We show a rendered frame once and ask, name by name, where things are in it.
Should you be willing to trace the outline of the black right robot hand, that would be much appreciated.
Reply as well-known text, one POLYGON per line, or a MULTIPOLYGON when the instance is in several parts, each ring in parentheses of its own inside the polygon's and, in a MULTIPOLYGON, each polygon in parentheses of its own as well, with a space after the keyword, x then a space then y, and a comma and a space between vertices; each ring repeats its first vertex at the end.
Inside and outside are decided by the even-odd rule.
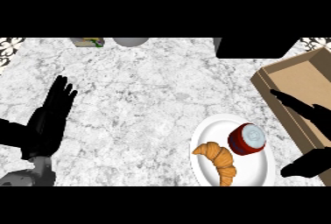
MULTIPOLYGON (((331 110, 315 104, 309 106, 298 100, 290 94, 271 90, 271 94, 292 108, 296 113, 308 119, 317 126, 318 130, 331 141, 331 110)), ((324 149, 312 149, 283 170, 281 175, 284 178, 301 176, 312 178, 331 168, 331 147, 324 149)))

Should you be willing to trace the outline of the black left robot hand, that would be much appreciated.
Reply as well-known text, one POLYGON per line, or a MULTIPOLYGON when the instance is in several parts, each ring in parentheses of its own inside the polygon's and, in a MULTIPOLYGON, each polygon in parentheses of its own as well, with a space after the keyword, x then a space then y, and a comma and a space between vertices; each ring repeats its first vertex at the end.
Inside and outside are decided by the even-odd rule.
POLYGON ((0 118, 0 144, 20 148, 24 160, 51 157, 58 151, 77 93, 69 78, 60 75, 27 125, 0 118))

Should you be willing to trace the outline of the brown cardboard box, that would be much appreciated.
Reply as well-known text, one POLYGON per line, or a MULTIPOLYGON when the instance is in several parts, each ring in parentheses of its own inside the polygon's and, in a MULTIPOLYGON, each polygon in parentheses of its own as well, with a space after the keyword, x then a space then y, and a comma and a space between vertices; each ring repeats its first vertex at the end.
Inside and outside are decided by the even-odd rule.
POLYGON ((281 104, 273 96, 275 89, 308 105, 331 109, 331 51, 318 48, 277 61, 255 72, 250 79, 255 121, 262 126, 275 158, 275 168, 283 169, 312 149, 331 147, 314 123, 281 104))

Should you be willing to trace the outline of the red can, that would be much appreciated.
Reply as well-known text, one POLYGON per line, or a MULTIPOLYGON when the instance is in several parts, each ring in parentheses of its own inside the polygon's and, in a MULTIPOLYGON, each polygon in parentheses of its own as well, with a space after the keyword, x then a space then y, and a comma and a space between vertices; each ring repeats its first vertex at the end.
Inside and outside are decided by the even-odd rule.
POLYGON ((244 123, 230 134, 228 144, 237 155, 246 156, 265 149, 267 137, 253 123, 244 123))

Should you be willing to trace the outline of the white plate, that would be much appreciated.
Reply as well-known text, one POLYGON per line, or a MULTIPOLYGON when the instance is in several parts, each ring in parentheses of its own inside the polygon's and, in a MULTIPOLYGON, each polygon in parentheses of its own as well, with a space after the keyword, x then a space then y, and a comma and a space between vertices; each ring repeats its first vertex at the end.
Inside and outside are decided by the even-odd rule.
MULTIPOLYGON (((219 114, 209 116, 200 123, 191 137, 191 168, 202 186, 219 186, 221 175, 213 162, 205 155, 194 155, 193 151, 202 144, 216 142, 231 149, 228 136, 247 120, 239 115, 219 114)), ((271 146, 255 154, 240 156, 233 152, 237 175, 233 186, 274 186, 275 185, 275 157, 271 146)))

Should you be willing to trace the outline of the black appliance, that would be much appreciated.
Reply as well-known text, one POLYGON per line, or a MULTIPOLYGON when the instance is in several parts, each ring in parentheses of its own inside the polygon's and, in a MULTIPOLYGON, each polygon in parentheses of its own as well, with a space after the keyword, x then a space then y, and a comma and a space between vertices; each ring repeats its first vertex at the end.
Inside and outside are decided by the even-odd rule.
POLYGON ((295 46, 299 37, 215 38, 219 59, 280 59, 295 46))

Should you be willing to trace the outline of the golden croissant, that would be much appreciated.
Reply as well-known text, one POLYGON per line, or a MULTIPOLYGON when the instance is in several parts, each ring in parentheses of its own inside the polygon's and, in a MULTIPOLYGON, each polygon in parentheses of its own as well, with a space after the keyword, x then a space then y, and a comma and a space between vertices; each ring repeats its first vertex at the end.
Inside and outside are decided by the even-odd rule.
POLYGON ((216 142, 207 142, 196 148, 193 154, 207 157, 221 176, 221 186, 231 186, 234 177, 237 176, 237 168, 234 166, 234 156, 230 150, 216 142))

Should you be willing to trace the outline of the small colourful packet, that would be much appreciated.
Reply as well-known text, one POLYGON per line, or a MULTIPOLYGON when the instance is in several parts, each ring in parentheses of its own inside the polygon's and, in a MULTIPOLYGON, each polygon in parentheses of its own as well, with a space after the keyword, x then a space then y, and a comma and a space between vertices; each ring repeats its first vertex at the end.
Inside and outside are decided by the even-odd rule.
POLYGON ((103 47, 106 45, 104 38, 72 38, 76 47, 103 47))

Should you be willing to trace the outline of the grey round bowl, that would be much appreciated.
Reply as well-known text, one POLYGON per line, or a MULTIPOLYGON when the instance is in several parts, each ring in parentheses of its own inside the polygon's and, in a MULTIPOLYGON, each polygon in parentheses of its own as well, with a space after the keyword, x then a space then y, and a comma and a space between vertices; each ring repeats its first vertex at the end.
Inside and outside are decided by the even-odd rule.
POLYGON ((117 44, 126 47, 141 46, 148 40, 148 38, 114 38, 117 44))

